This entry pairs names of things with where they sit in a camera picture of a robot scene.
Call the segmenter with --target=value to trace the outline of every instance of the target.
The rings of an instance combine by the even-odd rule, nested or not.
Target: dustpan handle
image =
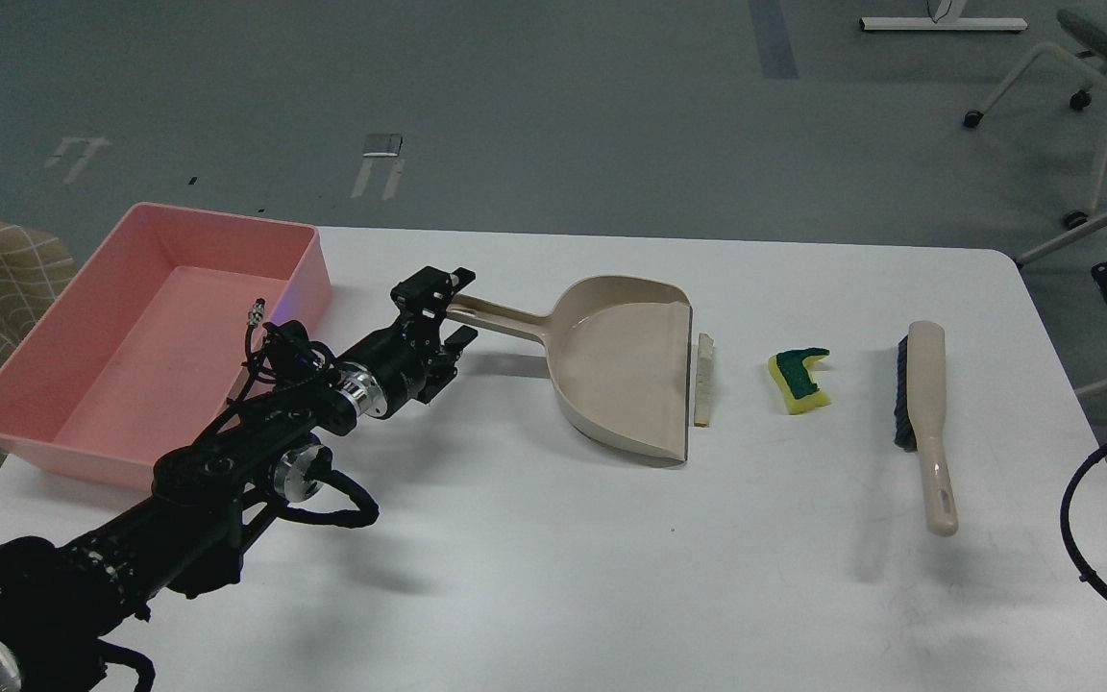
[[[530,316],[521,310],[483,301],[470,295],[456,296],[447,307],[447,319],[537,343],[545,342],[545,334],[549,329],[546,324],[548,318]]]

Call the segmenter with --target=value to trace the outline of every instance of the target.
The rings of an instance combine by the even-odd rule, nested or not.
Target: robotic arm
[[[372,525],[377,505],[332,468],[331,451],[313,428],[343,436],[360,416],[391,417],[412,399],[430,403],[476,337],[466,327],[439,337],[447,306],[474,279],[465,268],[423,268],[391,290],[395,323],[340,355],[311,341],[298,321],[262,324],[262,345],[250,352],[262,321],[256,302],[241,394],[194,443],[156,462],[149,498],[61,548],[37,537],[0,546],[0,691],[92,689],[106,664],[132,667],[136,692],[148,691],[155,678],[148,658],[101,637],[127,617],[148,619],[148,600],[162,588],[194,599],[237,583],[242,556],[277,518]],[[272,389],[247,399],[255,382]],[[317,514],[290,506],[322,485],[355,508]]]

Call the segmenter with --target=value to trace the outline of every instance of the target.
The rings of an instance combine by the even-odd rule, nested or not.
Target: small wood piece
[[[711,423],[711,371],[716,360],[716,342],[706,333],[699,334],[699,364],[695,370],[695,427]]]

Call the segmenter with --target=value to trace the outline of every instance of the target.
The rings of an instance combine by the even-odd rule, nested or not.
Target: gray floor
[[[1054,236],[1084,198],[1098,127],[1065,105],[1076,78],[1045,62],[979,131],[959,122],[1031,45],[1067,42],[1055,3],[968,4],[1026,18],[1021,34],[858,30],[862,13],[924,11],[0,3],[0,218],[59,234],[79,261],[137,200],[317,224],[1003,252]],[[380,163],[354,198],[376,132],[403,133],[403,183],[384,200]],[[108,144],[69,184],[83,144],[45,167],[62,137],[99,136]],[[1024,272],[1079,384],[1107,376],[1088,273],[1106,241]],[[1107,397],[1085,407],[1107,436]]]

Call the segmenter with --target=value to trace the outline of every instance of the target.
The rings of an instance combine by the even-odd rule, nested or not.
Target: brush bristle
[[[896,351],[896,446],[906,452],[917,451],[917,433],[908,417],[908,338]]]

